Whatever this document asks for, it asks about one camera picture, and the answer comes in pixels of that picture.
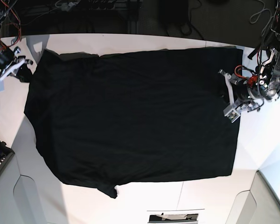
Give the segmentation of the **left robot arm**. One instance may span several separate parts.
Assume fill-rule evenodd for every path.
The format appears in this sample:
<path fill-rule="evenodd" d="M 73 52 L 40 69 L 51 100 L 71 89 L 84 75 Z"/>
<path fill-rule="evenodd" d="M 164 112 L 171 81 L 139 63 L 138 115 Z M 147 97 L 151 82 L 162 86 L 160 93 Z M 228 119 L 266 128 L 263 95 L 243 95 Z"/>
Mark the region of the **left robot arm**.
<path fill-rule="evenodd" d="M 280 0 L 261 33 L 260 44 L 248 55 L 248 59 L 253 57 L 257 59 L 254 70 L 238 65 L 232 74 L 218 72 L 225 78 L 229 95 L 224 116 L 231 121 L 239 118 L 243 111 L 259 111 L 263 102 L 280 97 Z"/>

